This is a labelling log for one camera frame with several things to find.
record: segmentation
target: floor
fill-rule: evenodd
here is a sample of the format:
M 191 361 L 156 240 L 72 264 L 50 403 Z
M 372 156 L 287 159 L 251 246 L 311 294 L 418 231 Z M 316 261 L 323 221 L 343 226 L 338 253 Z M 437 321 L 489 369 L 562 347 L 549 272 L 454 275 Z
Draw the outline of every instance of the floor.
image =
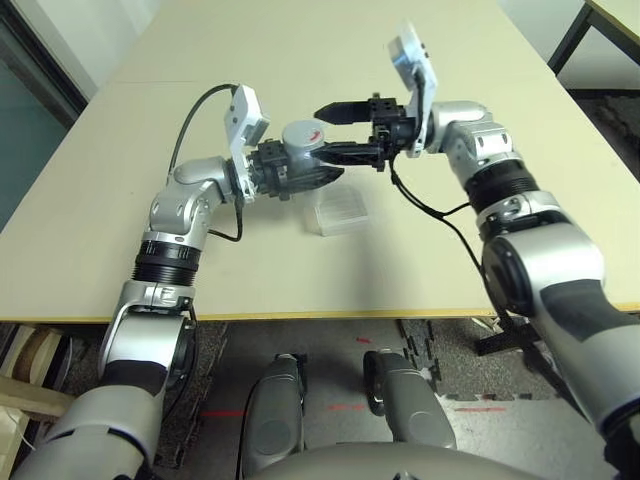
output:
M 603 441 L 527 369 L 519 352 L 475 355 L 473 341 L 490 334 L 470 319 L 232 323 L 211 389 L 194 419 L 195 441 L 180 468 L 156 471 L 166 480 L 233 478 L 248 392 L 274 355 L 283 352 L 308 358 L 308 448 L 391 441 L 384 418 L 369 412 L 362 386 L 364 352 L 387 347 L 406 352 L 418 368 L 431 366 L 432 374 L 434 364 L 439 366 L 433 383 L 460 450 L 544 478 L 611 478 L 615 472 L 602 459 Z

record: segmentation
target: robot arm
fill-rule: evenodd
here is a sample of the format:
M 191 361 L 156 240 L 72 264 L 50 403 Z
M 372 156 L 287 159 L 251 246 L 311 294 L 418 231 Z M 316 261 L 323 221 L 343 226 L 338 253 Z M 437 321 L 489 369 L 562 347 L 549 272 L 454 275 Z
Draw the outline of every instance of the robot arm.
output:
M 399 38 L 405 50 L 420 45 L 412 29 Z M 415 55 L 398 55 L 398 41 L 390 51 L 403 79 L 406 72 L 422 75 Z M 426 83 L 437 84 L 435 77 Z M 475 102 L 436 102 L 424 119 L 394 98 L 373 97 L 327 105 L 316 117 L 334 124 L 370 121 L 367 144 L 327 144 L 315 155 L 378 171 L 403 150 L 413 156 L 414 139 L 427 124 L 426 150 L 447 155 L 478 215 L 482 264 L 497 303 L 529 318 L 580 409 L 607 441 L 607 460 L 623 475 L 638 475 L 640 322 L 607 301 L 600 251 L 553 195 L 538 188 L 507 130 Z
M 328 105 L 316 117 L 371 122 L 367 143 L 325 143 L 321 124 L 290 124 L 259 143 L 269 119 L 249 87 L 234 89 L 225 116 L 231 160 L 185 162 L 151 204 L 131 280 L 103 342 L 101 384 L 74 402 L 15 478 L 134 478 L 153 463 L 167 385 L 185 368 L 193 324 L 185 315 L 211 213 L 258 194 L 287 200 L 342 173 L 385 168 L 402 151 L 445 153 L 478 214 L 488 284 L 503 308 L 527 316 L 552 350 L 585 416 L 607 441 L 607 460 L 631 477 L 640 458 L 640 323 L 602 291 L 598 249 L 538 189 L 506 129 L 474 102 L 433 103 L 437 81 L 415 32 L 391 46 L 412 97 Z M 244 153 L 245 146 L 257 147 Z
M 309 154 L 324 144 L 319 122 L 292 123 L 282 141 L 259 144 L 268 123 L 255 92 L 238 86 L 225 117 L 232 158 L 190 160 L 169 172 L 102 344 L 100 385 L 72 404 L 14 478 L 133 479 L 153 464 L 167 387 L 196 348 L 186 312 L 213 211 L 259 194 L 287 200 L 343 173 Z M 257 149 L 246 155 L 247 146 Z

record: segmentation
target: table surface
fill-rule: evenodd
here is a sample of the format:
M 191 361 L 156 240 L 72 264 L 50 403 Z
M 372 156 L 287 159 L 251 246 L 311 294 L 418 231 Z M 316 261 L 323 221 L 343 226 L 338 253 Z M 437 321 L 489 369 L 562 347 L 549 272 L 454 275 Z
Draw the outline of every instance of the table surface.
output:
M 638 0 L 585 0 L 620 30 L 640 43 L 640 2 Z
M 148 208 L 162 188 L 182 121 L 219 83 L 254 87 L 278 137 L 286 123 L 332 101 L 372 92 L 408 101 L 387 43 L 410 18 L 428 48 L 438 100 L 476 100 L 507 126 L 538 184 L 600 246 L 606 292 L 640 309 L 640 188 L 492 0 L 167 3 L 60 145 L 0 235 L 0 318 L 104 322 L 129 278 Z M 209 102 L 182 158 L 228 155 Z M 329 127 L 329 140 L 364 140 L 368 126 Z M 434 207 L 466 200 L 443 155 L 400 158 L 400 175 Z M 306 233 L 300 198 L 245 209 L 239 244 L 211 238 L 196 280 L 202 319 L 463 316 L 490 313 L 455 235 L 409 205 L 388 174 L 354 168 L 371 225 L 353 235 Z M 469 209 L 456 214 L 477 252 Z M 230 206 L 218 229 L 233 231 Z

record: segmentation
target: plastic container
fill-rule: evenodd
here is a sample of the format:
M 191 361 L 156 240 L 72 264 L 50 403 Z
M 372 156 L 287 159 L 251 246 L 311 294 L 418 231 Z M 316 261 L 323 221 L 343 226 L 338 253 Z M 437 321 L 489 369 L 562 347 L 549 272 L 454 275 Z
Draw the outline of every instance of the plastic container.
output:
M 327 185 L 305 198 L 307 230 L 323 237 L 353 233 L 369 225 L 360 192 L 344 184 Z

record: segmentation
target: black wire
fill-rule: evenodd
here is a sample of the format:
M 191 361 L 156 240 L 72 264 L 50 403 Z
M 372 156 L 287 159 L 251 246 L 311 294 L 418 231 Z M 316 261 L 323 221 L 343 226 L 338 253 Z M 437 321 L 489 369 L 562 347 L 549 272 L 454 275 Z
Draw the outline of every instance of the black wire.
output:
M 463 208 L 467 208 L 469 206 L 471 206 L 469 202 L 463 203 L 462 205 L 458 205 L 456 208 L 452 208 L 451 210 L 444 212 L 444 216 L 448 217 L 449 215 L 453 215 L 454 213 L 457 213 Z
M 229 240 L 230 242 L 239 242 L 242 240 L 242 233 L 244 232 L 244 223 L 242 221 L 242 208 L 244 202 L 242 201 L 240 194 L 236 195 L 235 208 L 236 208 L 236 226 L 238 233 L 236 233 L 235 237 L 228 235 L 226 233 L 219 232 L 218 230 L 208 230 L 207 233 L 211 235 L 215 235 L 216 237 L 224 238 L 225 240 Z
M 193 322 L 193 343 L 194 343 L 194 345 L 193 345 L 193 360 L 191 360 L 191 368 L 189 369 L 189 372 L 187 372 L 187 378 L 185 379 L 184 383 L 182 384 L 182 387 L 180 387 L 180 392 L 178 392 L 178 394 L 176 395 L 176 398 L 174 398 L 173 402 L 171 402 L 171 406 L 167 409 L 167 411 L 162 416 L 162 421 L 163 422 L 167 418 L 169 418 L 171 416 L 171 414 L 173 413 L 173 411 L 175 410 L 176 406 L 178 405 L 178 403 L 180 402 L 180 400 L 184 396 L 185 391 L 187 390 L 187 388 L 191 384 L 191 380 L 193 378 L 193 374 L 194 374 L 195 370 L 198 368 L 198 359 L 200 357 L 200 354 L 199 354 L 200 346 L 199 346 L 199 342 L 198 342 L 198 319 L 196 317 L 196 311 L 193 308 L 193 304 L 191 304 L 191 306 L 189 307 L 189 317 L 191 318 L 191 321 Z
M 193 107 L 191 107 L 191 110 L 189 110 L 187 117 L 184 119 L 184 122 L 182 123 L 182 128 L 180 129 L 180 133 L 178 134 L 176 145 L 173 147 L 173 153 L 171 154 L 171 160 L 169 161 L 169 171 L 167 172 L 168 175 L 171 174 L 171 172 L 176 166 L 176 162 L 178 161 L 178 154 L 180 153 L 180 147 L 182 147 L 182 141 L 184 140 L 184 136 L 186 135 L 187 130 L 189 129 L 191 120 L 193 120 L 193 117 L 195 116 L 198 109 L 209 97 L 212 97 L 216 93 L 222 92 L 224 90 L 230 90 L 231 94 L 233 95 L 233 93 L 237 88 L 238 86 L 232 83 L 223 83 L 221 85 L 216 85 L 215 87 L 210 88 L 209 90 L 204 92 L 200 96 L 200 98 L 198 98 L 196 103 L 193 104 Z M 242 232 L 243 232 L 242 207 L 244 203 L 238 200 L 238 197 L 239 195 L 236 195 L 235 208 L 236 208 L 236 224 L 238 227 L 238 233 L 236 234 L 236 236 L 232 237 L 231 235 L 228 235 L 223 232 L 219 232 L 218 230 L 208 230 L 208 233 L 210 233 L 211 235 L 215 235 L 216 237 L 229 240 L 230 242 L 239 242 L 242 239 Z
M 200 106 L 205 102 L 207 98 L 215 95 L 218 92 L 222 92 L 223 90 L 230 90 L 231 94 L 233 95 L 233 92 L 235 91 L 236 88 L 238 88 L 238 86 L 232 83 L 223 83 L 221 85 L 216 85 L 215 87 L 204 92 L 200 96 L 200 98 L 196 101 L 196 103 L 193 104 L 193 107 L 191 107 L 191 110 L 189 110 L 187 117 L 184 119 L 184 122 L 182 123 L 182 128 L 180 129 L 180 133 L 178 134 L 176 145 L 175 147 L 173 147 L 173 153 L 171 154 L 171 161 L 169 162 L 169 171 L 167 173 L 171 173 L 171 171 L 176 166 L 176 162 L 178 161 L 178 154 L 180 153 L 180 147 L 182 146 L 182 141 L 184 140 L 184 136 L 187 133 L 187 129 L 189 128 L 189 124 L 191 123 L 191 120 L 193 119 L 194 115 L 196 114 Z
M 522 349 L 525 357 L 529 360 L 530 364 L 555 389 L 556 393 L 561 398 L 563 398 L 569 405 L 571 405 L 571 407 L 573 407 L 574 410 L 576 410 L 580 415 L 584 417 L 584 414 L 580 410 L 580 407 L 578 406 L 577 402 L 573 398 L 573 395 L 571 394 L 571 391 L 567 387 L 567 384 L 564 382 L 564 380 L 553 370 L 551 365 L 549 365 L 549 362 L 547 362 L 544 359 L 544 357 L 540 353 L 540 350 L 538 350 L 538 348 L 531 341 L 529 341 L 522 334 L 522 332 L 516 327 L 513 319 L 511 318 L 507 310 L 503 308 L 498 301 L 496 301 L 492 293 L 491 286 L 489 285 L 486 272 L 483 266 L 478 261 L 475 253 L 471 249 L 471 246 L 469 245 L 469 242 L 467 241 L 467 239 L 464 237 L 462 232 L 460 232 L 460 230 L 458 230 L 458 228 L 455 225 L 453 225 L 446 218 L 444 218 L 447 215 L 451 215 L 461 210 L 462 208 L 465 208 L 469 204 L 467 203 L 467 204 L 460 205 L 452 210 L 449 210 L 448 212 L 440 212 L 438 210 L 435 210 L 434 208 L 429 207 L 428 205 L 425 205 L 422 201 L 420 201 L 420 199 L 418 199 L 413 193 L 411 193 L 411 191 L 409 191 L 409 189 L 404 185 L 404 183 L 402 182 L 402 180 L 398 176 L 398 173 L 395 170 L 394 163 L 395 163 L 395 159 L 392 159 L 389 161 L 389 167 L 391 170 L 391 182 L 396 186 L 396 188 L 400 191 L 400 193 L 407 200 L 409 200 L 409 202 L 412 205 L 422 210 L 431 218 L 438 220 L 441 223 L 444 223 L 446 226 L 448 226 L 451 230 L 455 232 L 455 234 L 458 236 L 458 238 L 462 242 L 462 245 L 464 246 L 465 250 L 467 251 L 469 258 L 473 262 L 474 267 L 478 271 L 480 278 L 482 279 L 482 284 L 487 292 L 489 301 L 491 302 L 491 305 L 493 306 L 493 309 L 495 310 L 496 315 L 500 319 L 500 325 L 502 326 L 504 331 L 507 334 L 511 335 L 516 340 L 518 346 Z

